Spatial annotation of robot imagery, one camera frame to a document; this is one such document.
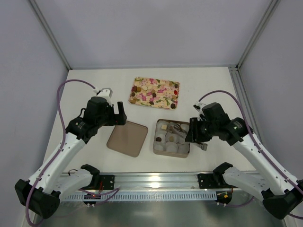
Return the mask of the metal tongs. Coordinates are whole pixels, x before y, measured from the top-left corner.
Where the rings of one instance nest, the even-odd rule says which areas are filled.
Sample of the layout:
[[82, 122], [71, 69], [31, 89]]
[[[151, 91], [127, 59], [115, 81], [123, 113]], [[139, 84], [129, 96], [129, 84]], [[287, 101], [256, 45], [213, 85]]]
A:
[[[166, 131], [178, 135], [181, 138], [180, 141], [186, 142], [185, 139], [189, 132], [189, 125], [185, 123], [169, 122]], [[206, 143], [191, 143], [200, 148], [201, 150], [207, 151]]]

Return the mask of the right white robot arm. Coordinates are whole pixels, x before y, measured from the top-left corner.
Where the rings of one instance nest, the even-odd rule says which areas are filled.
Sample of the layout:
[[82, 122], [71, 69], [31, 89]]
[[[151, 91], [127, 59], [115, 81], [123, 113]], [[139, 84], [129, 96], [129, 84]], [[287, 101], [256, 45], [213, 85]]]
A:
[[262, 178], [248, 175], [224, 162], [213, 170], [219, 186], [242, 189], [262, 202], [275, 218], [284, 219], [303, 201], [303, 182], [289, 173], [261, 144], [244, 119], [230, 119], [219, 103], [196, 102], [199, 116], [190, 118], [187, 142], [202, 144], [218, 137], [240, 152]]

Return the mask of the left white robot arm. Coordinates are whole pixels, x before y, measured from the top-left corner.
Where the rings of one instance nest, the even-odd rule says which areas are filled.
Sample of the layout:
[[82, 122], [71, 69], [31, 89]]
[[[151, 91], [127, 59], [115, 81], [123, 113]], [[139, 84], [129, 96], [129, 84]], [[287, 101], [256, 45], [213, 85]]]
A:
[[118, 113], [105, 98], [93, 96], [78, 117], [64, 129], [63, 139], [48, 160], [28, 180], [18, 180], [15, 190], [26, 209], [43, 219], [50, 218], [65, 197], [79, 189], [94, 189], [101, 182], [100, 171], [84, 164], [80, 169], [59, 181], [63, 170], [103, 126], [125, 125], [126, 114], [122, 102]]

